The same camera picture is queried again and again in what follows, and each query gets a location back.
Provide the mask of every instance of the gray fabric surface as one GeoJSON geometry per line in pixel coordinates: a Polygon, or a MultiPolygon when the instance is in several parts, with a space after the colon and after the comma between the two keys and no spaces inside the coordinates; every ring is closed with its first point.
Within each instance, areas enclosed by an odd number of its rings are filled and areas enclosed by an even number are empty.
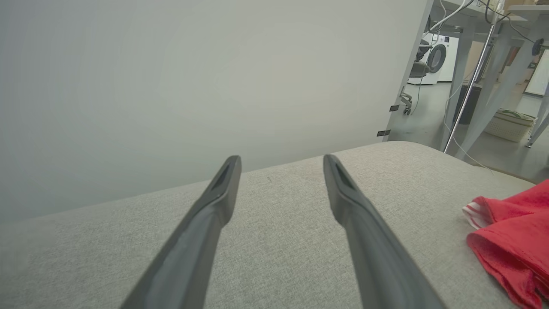
{"type": "MultiPolygon", "coordinates": [[[[467,247],[461,207],[533,184],[408,142],[336,155],[449,308],[513,308],[467,247]]],[[[206,185],[1,225],[0,307],[118,307],[206,185]]],[[[322,158],[243,174],[205,308],[360,307],[322,158]]]]}

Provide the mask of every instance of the shiny floor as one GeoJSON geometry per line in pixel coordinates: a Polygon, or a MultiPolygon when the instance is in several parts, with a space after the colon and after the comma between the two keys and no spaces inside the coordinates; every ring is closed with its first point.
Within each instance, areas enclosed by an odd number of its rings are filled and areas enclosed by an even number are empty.
{"type": "MultiPolygon", "coordinates": [[[[514,109],[528,115],[537,115],[541,99],[523,95],[524,85],[517,85],[513,94],[502,107],[514,109]]],[[[390,141],[411,141],[435,149],[441,147],[442,118],[445,102],[450,95],[450,84],[406,85],[405,91],[412,96],[416,110],[411,115],[403,115],[401,107],[395,117],[390,141]]],[[[467,125],[460,125],[456,131],[456,140],[461,143],[467,132],[467,125]]],[[[549,178],[549,129],[538,138],[532,148],[526,148],[527,139],[511,142],[499,137],[482,133],[468,154],[476,161],[488,167],[504,170],[508,173],[540,182],[549,178]]],[[[449,154],[453,155],[457,146],[452,143],[449,154]]]]}

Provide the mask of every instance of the metal pole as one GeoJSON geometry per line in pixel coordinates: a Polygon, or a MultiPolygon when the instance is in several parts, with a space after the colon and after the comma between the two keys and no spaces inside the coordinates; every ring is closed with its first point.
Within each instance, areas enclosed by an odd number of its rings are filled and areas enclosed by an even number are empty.
{"type": "Polygon", "coordinates": [[[463,114],[463,110],[465,110],[465,105],[467,104],[467,101],[469,100],[469,96],[471,96],[471,91],[473,90],[473,83],[478,78],[480,74],[480,70],[482,68],[482,65],[484,64],[484,60],[486,60],[486,54],[488,51],[488,44],[490,43],[490,40],[492,39],[492,34],[494,33],[494,29],[496,27],[495,21],[492,22],[490,25],[490,30],[488,31],[488,35],[486,36],[486,42],[484,42],[484,47],[482,49],[482,52],[480,53],[479,60],[477,62],[477,66],[475,67],[475,73],[473,74],[473,77],[469,80],[469,84],[467,85],[467,92],[465,93],[465,98],[463,99],[463,103],[461,103],[460,112],[457,115],[456,121],[452,125],[452,129],[450,130],[450,137],[448,138],[446,142],[446,146],[444,147],[444,153],[448,152],[448,147],[450,146],[450,141],[453,139],[453,135],[456,132],[457,124],[460,123],[461,115],[463,114]]]}

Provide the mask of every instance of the red cloth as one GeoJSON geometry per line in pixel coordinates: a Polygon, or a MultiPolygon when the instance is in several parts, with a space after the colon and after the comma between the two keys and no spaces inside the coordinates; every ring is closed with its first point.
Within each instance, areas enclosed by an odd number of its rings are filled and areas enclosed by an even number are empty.
{"type": "Polygon", "coordinates": [[[549,180],[522,193],[473,200],[493,224],[467,236],[484,269],[521,308],[541,308],[549,298],[549,180]]]}

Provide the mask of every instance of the white plastic basket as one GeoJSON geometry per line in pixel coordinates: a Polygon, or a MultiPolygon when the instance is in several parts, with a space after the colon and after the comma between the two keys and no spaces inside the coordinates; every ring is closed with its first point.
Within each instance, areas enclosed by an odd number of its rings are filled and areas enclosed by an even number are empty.
{"type": "Polygon", "coordinates": [[[502,139],[519,142],[531,133],[536,121],[536,117],[500,108],[484,131],[502,139]]]}

